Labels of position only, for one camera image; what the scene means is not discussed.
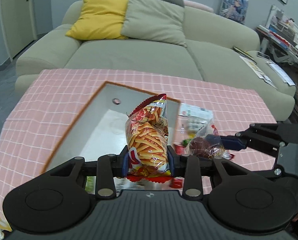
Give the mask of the red jujube clear bag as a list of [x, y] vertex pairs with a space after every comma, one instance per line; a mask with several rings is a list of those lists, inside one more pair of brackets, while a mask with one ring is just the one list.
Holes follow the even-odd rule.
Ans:
[[204, 125], [190, 140], [185, 149], [186, 154], [213, 159], [225, 152], [218, 129], [214, 124]]

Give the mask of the french fries snack bag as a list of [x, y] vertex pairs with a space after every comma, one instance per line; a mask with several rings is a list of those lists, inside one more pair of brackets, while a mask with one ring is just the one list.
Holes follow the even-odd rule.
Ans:
[[164, 183], [171, 176], [167, 154], [169, 127], [167, 96], [159, 94], [144, 100], [125, 123], [128, 147], [127, 179]]

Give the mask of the red silver snack packet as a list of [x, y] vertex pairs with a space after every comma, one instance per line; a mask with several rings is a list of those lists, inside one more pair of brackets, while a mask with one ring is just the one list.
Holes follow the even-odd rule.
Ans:
[[174, 143], [173, 144], [174, 151], [177, 155], [186, 154], [186, 146], [181, 143]]

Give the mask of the green nuts snack bag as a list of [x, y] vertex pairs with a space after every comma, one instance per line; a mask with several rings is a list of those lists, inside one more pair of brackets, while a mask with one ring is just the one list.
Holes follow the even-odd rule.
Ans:
[[95, 194], [96, 176], [87, 176], [85, 191], [89, 194]]

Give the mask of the orange cardboard box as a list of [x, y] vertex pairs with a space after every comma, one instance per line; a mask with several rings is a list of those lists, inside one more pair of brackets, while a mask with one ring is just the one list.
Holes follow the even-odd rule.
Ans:
[[65, 131], [43, 170], [51, 170], [74, 157], [95, 162], [103, 155], [114, 154], [113, 175], [125, 177], [128, 173], [125, 123], [135, 107], [151, 96], [149, 91], [104, 82]]

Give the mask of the clear pack white balls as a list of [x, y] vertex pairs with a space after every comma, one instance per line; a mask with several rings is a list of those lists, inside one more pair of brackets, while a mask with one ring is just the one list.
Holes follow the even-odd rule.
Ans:
[[184, 128], [188, 133], [197, 133], [201, 128], [206, 128], [214, 118], [212, 111], [186, 103], [181, 103], [179, 116], [185, 118]]

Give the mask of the magazine on sofa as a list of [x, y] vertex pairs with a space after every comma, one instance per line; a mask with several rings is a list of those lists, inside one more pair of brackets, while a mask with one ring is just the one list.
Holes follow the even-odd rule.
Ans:
[[240, 56], [240, 58], [247, 64], [247, 66], [257, 75], [257, 77], [270, 86], [276, 88], [272, 80], [255, 64], [251, 59], [248, 59], [244, 56]]

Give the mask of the pink checkered tablecloth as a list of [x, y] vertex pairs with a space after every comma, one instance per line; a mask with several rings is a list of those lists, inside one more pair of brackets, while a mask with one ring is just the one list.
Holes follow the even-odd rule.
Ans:
[[41, 174], [53, 149], [93, 94], [111, 81], [209, 109], [219, 133], [227, 135], [251, 123], [275, 118], [254, 90], [181, 77], [108, 69], [44, 70], [7, 117], [0, 135], [0, 227], [13, 188]]

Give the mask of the beige sofa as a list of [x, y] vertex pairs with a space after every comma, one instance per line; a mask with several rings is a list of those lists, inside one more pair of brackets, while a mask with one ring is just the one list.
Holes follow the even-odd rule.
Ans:
[[[136, 70], [202, 80], [258, 93], [277, 121], [289, 118], [296, 88], [284, 83], [259, 57], [258, 34], [239, 23], [192, 7], [185, 8], [186, 47], [145, 40], [81, 42], [66, 36], [83, 2], [74, 2], [62, 24], [34, 43], [16, 61], [15, 89], [23, 95], [45, 69]], [[240, 58], [251, 59], [272, 80], [270, 86]]]

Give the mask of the cluttered white shelf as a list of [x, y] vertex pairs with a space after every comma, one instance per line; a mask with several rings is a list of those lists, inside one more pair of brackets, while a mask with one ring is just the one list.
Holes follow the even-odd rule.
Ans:
[[265, 24], [256, 31], [263, 54], [269, 53], [276, 63], [298, 65], [298, 26], [283, 10], [272, 5]]

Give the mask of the anime print pillow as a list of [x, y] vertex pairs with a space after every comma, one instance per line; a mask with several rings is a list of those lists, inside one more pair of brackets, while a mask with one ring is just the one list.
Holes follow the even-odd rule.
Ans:
[[244, 25], [248, 5], [249, 0], [222, 0], [219, 15]]

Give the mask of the pink blanket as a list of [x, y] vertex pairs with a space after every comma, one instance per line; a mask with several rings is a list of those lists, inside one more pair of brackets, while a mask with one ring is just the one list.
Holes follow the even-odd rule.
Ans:
[[202, 3], [197, 3], [197, 2], [194, 2], [194, 1], [184, 0], [184, 5], [187, 6], [187, 7], [192, 7], [192, 8], [196, 8], [196, 9], [199, 9], [199, 10], [214, 13], [214, 10], [211, 7], [209, 7], [207, 5], [204, 5]]

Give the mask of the yellow cushion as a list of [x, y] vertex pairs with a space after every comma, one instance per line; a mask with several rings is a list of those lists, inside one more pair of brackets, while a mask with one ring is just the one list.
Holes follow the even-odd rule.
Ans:
[[78, 20], [66, 32], [81, 41], [124, 40], [121, 34], [128, 0], [83, 0]]

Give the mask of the beige cushion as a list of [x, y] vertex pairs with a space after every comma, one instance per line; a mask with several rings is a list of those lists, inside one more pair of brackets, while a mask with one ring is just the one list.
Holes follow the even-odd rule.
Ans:
[[162, 0], [129, 0], [121, 35], [186, 47], [185, 9]]

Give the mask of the white door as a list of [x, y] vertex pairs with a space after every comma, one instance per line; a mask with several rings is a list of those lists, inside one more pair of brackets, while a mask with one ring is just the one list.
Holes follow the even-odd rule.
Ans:
[[37, 40], [33, 0], [0, 0], [3, 38], [11, 60]]

